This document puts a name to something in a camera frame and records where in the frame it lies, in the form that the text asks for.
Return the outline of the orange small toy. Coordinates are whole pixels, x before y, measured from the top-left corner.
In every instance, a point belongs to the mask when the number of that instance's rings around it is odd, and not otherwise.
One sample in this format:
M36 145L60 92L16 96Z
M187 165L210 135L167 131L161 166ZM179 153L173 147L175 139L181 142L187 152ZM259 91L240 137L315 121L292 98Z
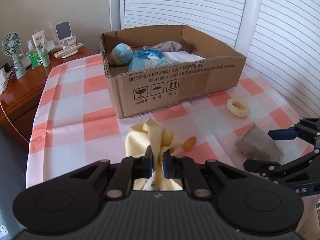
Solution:
M196 137L190 137L182 144L182 148L186 152L189 152L193 148L193 146L195 145L196 141L197 141Z

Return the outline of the yellow cloth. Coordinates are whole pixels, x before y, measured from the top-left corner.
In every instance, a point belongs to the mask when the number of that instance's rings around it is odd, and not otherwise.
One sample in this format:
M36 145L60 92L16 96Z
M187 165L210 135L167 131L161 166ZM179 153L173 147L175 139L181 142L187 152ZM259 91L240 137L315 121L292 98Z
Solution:
M180 148L183 140L175 133L159 126L152 119L132 126L125 139L125 151L128 157L144 156L148 146L153 155L153 168L150 178L136 179L134 190L142 191L180 191L182 182L178 179L166 179L163 174L163 153L171 153Z

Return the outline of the grey fabric pouch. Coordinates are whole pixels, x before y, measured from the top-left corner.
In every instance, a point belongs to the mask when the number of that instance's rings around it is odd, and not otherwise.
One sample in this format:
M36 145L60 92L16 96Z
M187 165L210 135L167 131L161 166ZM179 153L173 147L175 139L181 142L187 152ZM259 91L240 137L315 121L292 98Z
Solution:
M175 41L167 41L154 46L144 46L144 50L158 50L160 52L177 52L182 49L182 45Z
M255 123L238 137L235 146L247 159L280 162L284 157L274 140Z

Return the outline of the cream hair scrunchie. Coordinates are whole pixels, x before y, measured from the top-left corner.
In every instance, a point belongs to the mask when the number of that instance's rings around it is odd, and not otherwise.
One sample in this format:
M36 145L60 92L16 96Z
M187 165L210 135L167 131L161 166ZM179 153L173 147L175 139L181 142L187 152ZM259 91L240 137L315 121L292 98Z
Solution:
M230 98L226 103L227 109L236 117L245 118L250 113L249 105L237 98Z

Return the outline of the blue surgical mask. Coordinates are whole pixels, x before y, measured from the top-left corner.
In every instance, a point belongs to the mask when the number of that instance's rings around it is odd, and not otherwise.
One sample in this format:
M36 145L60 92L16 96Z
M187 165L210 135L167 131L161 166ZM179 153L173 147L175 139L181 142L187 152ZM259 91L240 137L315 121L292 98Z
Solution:
M129 63L128 71L135 72L140 70L146 70L150 68L160 67L166 64L166 61L163 59L140 59L138 57L134 57Z

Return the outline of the white cloth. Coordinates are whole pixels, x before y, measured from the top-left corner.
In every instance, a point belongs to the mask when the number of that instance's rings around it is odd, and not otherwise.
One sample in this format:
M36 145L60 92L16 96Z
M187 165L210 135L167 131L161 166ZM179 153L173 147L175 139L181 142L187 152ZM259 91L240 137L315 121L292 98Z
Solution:
M186 51L164 52L163 54L166 60L174 63L196 62L204 60L203 57L188 53Z

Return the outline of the blue white plush toy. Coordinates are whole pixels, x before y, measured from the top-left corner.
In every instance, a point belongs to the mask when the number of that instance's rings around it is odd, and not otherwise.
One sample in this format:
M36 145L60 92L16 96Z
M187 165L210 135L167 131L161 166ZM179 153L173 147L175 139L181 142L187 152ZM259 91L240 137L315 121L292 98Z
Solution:
M133 59L133 50L127 44L120 43L112 49L110 58L116 66L127 65Z

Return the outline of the blue tassel sachet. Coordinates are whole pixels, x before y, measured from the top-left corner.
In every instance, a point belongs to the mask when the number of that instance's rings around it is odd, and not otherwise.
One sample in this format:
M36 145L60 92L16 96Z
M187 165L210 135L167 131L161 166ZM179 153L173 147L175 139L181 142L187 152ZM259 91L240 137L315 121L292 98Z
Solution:
M165 57L165 54L157 49L136 50L133 52L132 63L172 64L177 63Z

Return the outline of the brown hair scrunchie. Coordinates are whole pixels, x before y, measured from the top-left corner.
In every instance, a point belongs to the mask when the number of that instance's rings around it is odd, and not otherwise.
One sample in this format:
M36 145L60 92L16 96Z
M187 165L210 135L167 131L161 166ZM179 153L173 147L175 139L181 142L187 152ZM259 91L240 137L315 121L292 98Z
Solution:
M188 53L192 53L193 51L195 51L195 47L186 42L184 39L179 40L179 44L181 45L181 49L180 51L186 51Z

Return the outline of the wooden nightstand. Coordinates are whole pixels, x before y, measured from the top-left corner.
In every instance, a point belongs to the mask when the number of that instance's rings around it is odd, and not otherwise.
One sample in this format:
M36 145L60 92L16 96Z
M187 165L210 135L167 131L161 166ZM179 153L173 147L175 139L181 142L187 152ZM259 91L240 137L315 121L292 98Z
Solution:
M1 125L24 150L29 150L35 114L49 73L53 67L96 54L86 47L66 59L50 55L50 66L28 68L20 79L12 76L1 94Z

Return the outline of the white remote control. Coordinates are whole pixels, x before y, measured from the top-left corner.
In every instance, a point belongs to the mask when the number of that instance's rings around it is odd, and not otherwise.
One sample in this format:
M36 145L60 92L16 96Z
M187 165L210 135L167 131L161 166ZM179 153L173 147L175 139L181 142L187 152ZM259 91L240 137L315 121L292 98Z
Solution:
M54 56L57 59L59 59L59 58L66 59L67 57L70 57L70 56L77 54L81 47L83 47L83 44L79 42L79 43L73 44L71 46L68 46L68 47L64 48L63 50L57 51L56 53L54 53Z

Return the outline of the green small bottle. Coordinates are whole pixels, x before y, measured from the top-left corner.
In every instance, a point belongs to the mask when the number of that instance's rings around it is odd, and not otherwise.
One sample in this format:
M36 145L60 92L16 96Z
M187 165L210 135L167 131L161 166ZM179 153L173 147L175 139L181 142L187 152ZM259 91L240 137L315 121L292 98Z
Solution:
M41 62L40 62L40 58L38 56L37 50L34 48L33 43L31 40L29 40L27 42L28 45L28 57L29 57L29 61L31 64L31 67L34 69L38 66L40 66Z

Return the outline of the phone stand with mirror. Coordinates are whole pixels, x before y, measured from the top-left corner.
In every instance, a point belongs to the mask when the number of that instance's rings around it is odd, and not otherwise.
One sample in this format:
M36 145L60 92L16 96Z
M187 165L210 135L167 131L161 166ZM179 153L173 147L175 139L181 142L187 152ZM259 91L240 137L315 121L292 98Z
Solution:
M68 21L58 23L55 26L55 29L57 34L57 40L59 42L63 42L63 49L66 49L67 47L69 47L68 41L73 38L70 23Z

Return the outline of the white louvered door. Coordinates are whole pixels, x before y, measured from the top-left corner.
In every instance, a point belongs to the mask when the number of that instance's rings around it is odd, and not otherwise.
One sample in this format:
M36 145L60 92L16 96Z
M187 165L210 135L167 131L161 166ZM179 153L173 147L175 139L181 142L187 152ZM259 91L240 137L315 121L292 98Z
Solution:
M109 0L112 30L185 24L229 45L300 116L319 116L319 0Z

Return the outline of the white power adapter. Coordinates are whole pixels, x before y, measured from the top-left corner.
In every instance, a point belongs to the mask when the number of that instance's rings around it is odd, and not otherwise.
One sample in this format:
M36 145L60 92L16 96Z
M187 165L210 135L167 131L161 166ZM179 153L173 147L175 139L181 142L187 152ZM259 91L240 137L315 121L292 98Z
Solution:
M1 68L1 70L0 70L0 94L2 94L7 89L11 74L12 74L12 71L9 71L8 73L6 73L4 68Z

